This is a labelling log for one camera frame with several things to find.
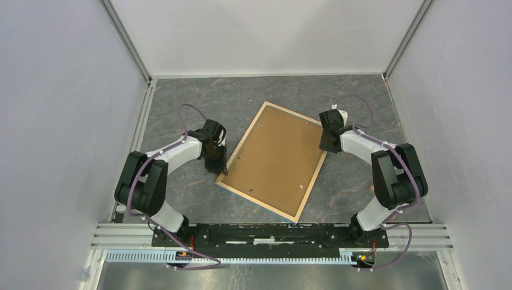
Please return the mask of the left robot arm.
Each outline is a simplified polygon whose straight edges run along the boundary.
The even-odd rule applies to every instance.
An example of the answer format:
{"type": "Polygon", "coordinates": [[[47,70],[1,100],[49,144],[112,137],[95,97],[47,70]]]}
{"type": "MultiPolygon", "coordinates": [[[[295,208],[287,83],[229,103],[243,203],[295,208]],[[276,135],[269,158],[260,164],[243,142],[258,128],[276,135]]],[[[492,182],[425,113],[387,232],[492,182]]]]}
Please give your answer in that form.
{"type": "Polygon", "coordinates": [[[165,201],[167,177],[185,163],[200,159],[204,159],[207,172],[227,174],[225,138],[225,127],[207,119],[202,128],[189,130],[166,147],[147,153],[129,153],[114,199],[131,212],[137,211],[165,228],[166,237],[173,245],[185,245],[190,238],[188,219],[165,201]]]}

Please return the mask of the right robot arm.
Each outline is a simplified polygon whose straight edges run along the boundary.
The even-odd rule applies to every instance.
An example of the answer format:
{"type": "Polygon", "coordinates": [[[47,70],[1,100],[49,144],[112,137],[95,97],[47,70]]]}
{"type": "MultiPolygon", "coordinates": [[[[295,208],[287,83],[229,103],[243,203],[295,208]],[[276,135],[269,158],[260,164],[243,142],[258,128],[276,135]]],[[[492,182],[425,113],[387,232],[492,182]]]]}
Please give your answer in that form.
{"type": "Polygon", "coordinates": [[[397,213],[417,205],[428,184],[415,147],[381,141],[356,126],[347,126],[346,112],[336,108],[319,114],[322,135],[319,148],[352,154],[371,165],[374,197],[351,218],[349,240],[363,247],[397,213]]]}

